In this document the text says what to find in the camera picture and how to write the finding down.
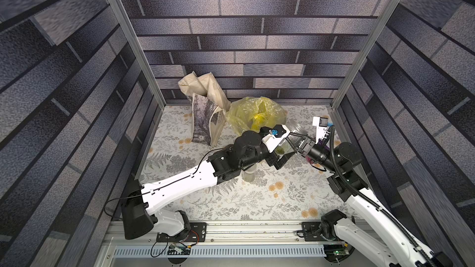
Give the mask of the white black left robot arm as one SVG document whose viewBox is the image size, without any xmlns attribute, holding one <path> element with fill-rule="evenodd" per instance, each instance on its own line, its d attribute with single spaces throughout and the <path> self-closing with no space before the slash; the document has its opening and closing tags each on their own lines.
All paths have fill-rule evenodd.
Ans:
<svg viewBox="0 0 475 267">
<path fill-rule="evenodd" d="M 193 192 L 234 179 L 263 160 L 269 165 L 283 164 L 275 149 L 290 133 L 285 125 L 263 127 L 259 133 L 246 131 L 234 143 L 213 150 L 196 167 L 183 173 L 147 184 L 129 178 L 121 200 L 125 239 L 137 239 L 151 231 L 177 241 L 186 239 L 192 230 L 186 213 L 166 211 L 164 207 Z"/>
</svg>

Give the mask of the clear jar of mung beans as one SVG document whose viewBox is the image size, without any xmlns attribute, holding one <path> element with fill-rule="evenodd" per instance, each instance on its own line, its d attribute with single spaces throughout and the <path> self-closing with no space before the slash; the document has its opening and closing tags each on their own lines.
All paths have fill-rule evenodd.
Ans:
<svg viewBox="0 0 475 267">
<path fill-rule="evenodd" d="M 287 119 L 286 126 L 289 128 L 291 132 L 298 132 L 308 135 L 308 131 L 305 130 L 297 121 L 294 119 Z M 292 140 L 296 142 L 297 140 L 302 140 L 302 138 L 292 138 L 290 136 L 287 137 L 286 140 L 283 140 L 280 145 L 275 149 L 275 152 L 279 155 L 284 155 L 287 153 L 294 152 L 294 150 L 289 145 L 288 141 Z"/>
</svg>

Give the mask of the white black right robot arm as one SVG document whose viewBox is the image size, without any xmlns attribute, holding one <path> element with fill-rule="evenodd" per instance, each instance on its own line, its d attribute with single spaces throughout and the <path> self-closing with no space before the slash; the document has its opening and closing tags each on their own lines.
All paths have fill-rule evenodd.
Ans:
<svg viewBox="0 0 475 267">
<path fill-rule="evenodd" d="M 298 144 L 293 150 L 323 166 L 332 175 L 329 186 L 378 235 L 375 239 L 360 229 L 345 214 L 333 210 L 321 217 L 320 233 L 327 240 L 339 239 L 349 243 L 379 267 L 451 267 L 453 262 L 443 252 L 434 252 L 410 233 L 406 227 L 379 201 L 369 186 L 354 171 L 362 161 L 351 143 L 335 145 L 335 128 L 329 127 L 327 138 L 315 141 L 294 133 Z"/>
</svg>

